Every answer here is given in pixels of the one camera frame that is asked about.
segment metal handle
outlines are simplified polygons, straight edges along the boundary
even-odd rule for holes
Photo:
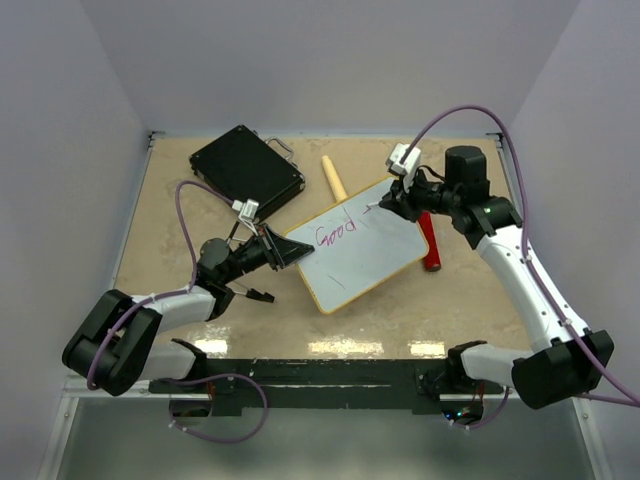
[[[286,151],[287,151],[287,153],[288,153],[289,155],[287,155],[286,157],[284,157],[284,159],[285,159],[287,162],[291,163],[291,164],[295,167],[296,165],[291,161],[291,159],[293,158],[293,149],[292,149],[289,145],[287,145],[286,143],[284,143],[282,140],[280,140],[278,137],[269,137],[269,138],[267,138],[267,139],[264,141],[264,143],[266,143],[267,145],[269,145],[269,143],[271,143],[271,142],[276,142],[276,143],[277,143],[278,145],[280,145],[284,150],[286,150]]]

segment table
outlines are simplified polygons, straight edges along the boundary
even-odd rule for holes
[[[116,279],[128,294],[160,293],[184,286],[191,263],[178,225],[176,185],[193,179],[188,157],[212,138],[156,140]],[[386,174],[384,161],[408,138],[284,138],[307,179],[304,192],[267,222],[276,232],[304,221],[334,203],[321,167],[329,155],[347,193]],[[476,145],[488,159],[492,193],[508,196],[492,139],[429,138],[422,161],[444,171],[444,151]],[[235,216],[206,192],[185,187],[182,205],[196,250],[207,239],[225,238]],[[439,358],[446,349],[483,339],[496,346],[528,349],[522,323],[503,287],[450,220],[435,216],[443,268],[426,273],[417,263],[332,315],[320,313],[297,269],[267,267],[242,283],[276,297],[273,304],[237,296],[217,320],[181,327],[158,342],[182,338],[211,357],[231,358]]]

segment white wall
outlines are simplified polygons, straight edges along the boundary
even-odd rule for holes
[[[193,135],[407,133],[465,102],[511,121],[578,0],[82,3],[142,120]]]
[[[513,124],[549,273],[640,392],[640,3],[582,0]],[[599,391],[613,393],[610,387]],[[616,478],[638,478],[640,415],[597,405]]]
[[[0,478],[34,478],[71,334],[105,289],[144,129],[77,0],[0,15]]]

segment black case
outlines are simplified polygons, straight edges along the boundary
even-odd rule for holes
[[[238,125],[189,157],[193,173],[231,200],[260,205],[256,221],[298,195],[304,175],[244,125]]]

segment red handwriting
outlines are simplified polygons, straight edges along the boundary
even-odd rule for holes
[[[316,243],[318,246],[326,245],[330,247],[333,245],[338,238],[342,238],[345,232],[355,232],[357,230],[356,224],[353,222],[347,210],[342,207],[345,215],[349,219],[344,225],[340,225],[338,228],[334,229],[328,235],[322,235],[322,231],[325,229],[324,227],[318,227],[316,229]]]

